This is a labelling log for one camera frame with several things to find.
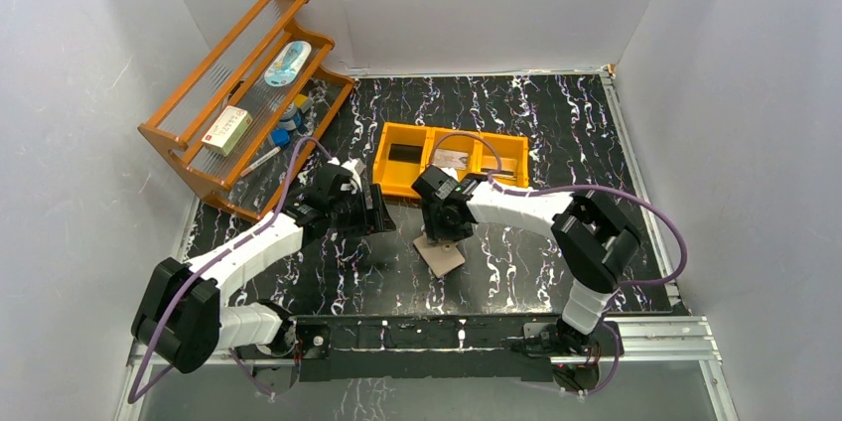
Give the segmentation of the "white leather card holder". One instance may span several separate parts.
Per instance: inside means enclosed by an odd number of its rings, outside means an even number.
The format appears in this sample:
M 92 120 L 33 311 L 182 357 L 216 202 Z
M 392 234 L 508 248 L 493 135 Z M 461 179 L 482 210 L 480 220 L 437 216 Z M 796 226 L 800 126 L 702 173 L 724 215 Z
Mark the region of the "white leather card holder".
M 445 277 L 465 264 L 466 258 L 461 251 L 445 250 L 445 241 L 440 241 L 438 247 L 425 247 L 422 236 L 413 240 L 413 246 L 436 278 Z

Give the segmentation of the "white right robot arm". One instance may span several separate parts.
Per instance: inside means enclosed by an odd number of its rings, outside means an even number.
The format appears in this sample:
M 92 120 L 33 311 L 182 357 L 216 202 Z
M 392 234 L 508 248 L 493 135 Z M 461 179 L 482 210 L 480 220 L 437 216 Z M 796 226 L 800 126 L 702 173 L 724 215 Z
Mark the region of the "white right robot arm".
M 527 350 L 539 343 L 541 353 L 585 353 L 641 246 L 639 231 L 610 192 L 518 189 L 482 174 L 457 180 L 436 166 L 427 167 L 411 188 L 421 199 L 431 243 L 469 238 L 480 223 L 519 228 L 553 241 L 573 284 L 554 328 L 525 336 L 520 347 Z

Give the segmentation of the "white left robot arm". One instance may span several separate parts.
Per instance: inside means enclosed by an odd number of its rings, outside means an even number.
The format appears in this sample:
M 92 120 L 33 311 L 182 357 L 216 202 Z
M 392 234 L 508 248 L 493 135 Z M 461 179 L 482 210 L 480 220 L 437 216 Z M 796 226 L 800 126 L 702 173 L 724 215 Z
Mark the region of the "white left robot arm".
M 215 351 L 264 347 L 286 356 L 299 345 L 296 317 L 271 301 L 232 306 L 232 294 L 279 260 L 329 234 L 357 238 L 396 228 L 379 184 L 365 185 L 359 161 L 319 168 L 298 197 L 229 242 L 187 262 L 154 269 L 131 325 L 135 340 L 181 373 Z

